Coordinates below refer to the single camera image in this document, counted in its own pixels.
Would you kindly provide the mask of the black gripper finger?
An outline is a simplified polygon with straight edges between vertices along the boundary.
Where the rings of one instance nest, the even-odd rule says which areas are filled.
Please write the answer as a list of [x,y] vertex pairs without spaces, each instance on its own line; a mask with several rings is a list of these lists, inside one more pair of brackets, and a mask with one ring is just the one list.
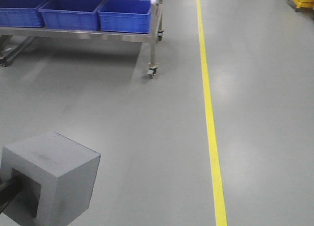
[[0,212],[2,213],[10,202],[23,190],[23,182],[13,177],[0,184]]

